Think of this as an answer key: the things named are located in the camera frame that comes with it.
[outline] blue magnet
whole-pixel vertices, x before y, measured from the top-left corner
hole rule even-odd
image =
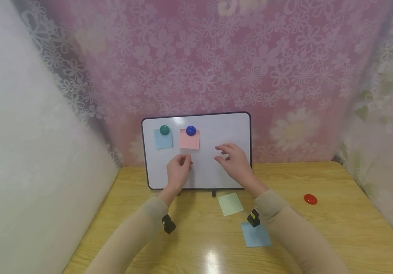
[[[197,130],[196,130],[196,128],[194,127],[194,126],[188,126],[187,128],[186,128],[186,133],[187,133],[187,135],[189,135],[189,136],[194,136],[195,135],[195,133],[197,132]]]

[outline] green magnet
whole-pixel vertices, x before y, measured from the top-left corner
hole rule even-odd
[[[168,135],[169,134],[169,127],[167,126],[167,125],[162,125],[161,127],[160,127],[160,133],[162,134],[162,135]]]

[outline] beige sleeve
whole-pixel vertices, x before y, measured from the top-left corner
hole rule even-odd
[[[124,273],[134,257],[163,227],[168,207],[158,197],[149,199],[112,234],[87,268],[87,274]]]
[[[294,257],[304,274],[347,274],[327,240],[272,190],[254,200],[261,224]]]

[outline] hand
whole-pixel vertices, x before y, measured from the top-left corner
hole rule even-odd
[[[243,185],[245,181],[249,181],[254,177],[247,156],[240,147],[233,143],[227,143],[218,145],[215,148],[217,150],[222,150],[221,154],[223,155],[228,154],[228,157],[225,159],[221,156],[216,156],[215,160],[218,161],[228,175],[240,185]]]
[[[215,156],[230,177],[238,182],[251,196],[256,199],[262,193],[268,190],[256,176],[254,176],[251,166],[248,163],[245,152],[233,143],[218,145],[217,150],[222,150],[223,155],[228,155],[227,158]]]
[[[186,184],[193,162],[190,155],[177,155],[166,166],[168,186],[180,191]]]

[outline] wooden table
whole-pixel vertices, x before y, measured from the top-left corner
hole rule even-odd
[[[393,273],[393,229],[341,165],[255,164],[254,172],[324,234],[350,273]],[[143,167],[120,171],[64,273],[83,273],[118,225],[153,195],[145,176]],[[277,242],[246,248],[241,222],[246,222],[253,200],[243,190],[235,192],[245,212],[223,217],[211,191],[182,191],[169,211],[177,229],[171,235],[160,231],[127,273],[297,272]],[[304,202],[307,193],[318,204]]]

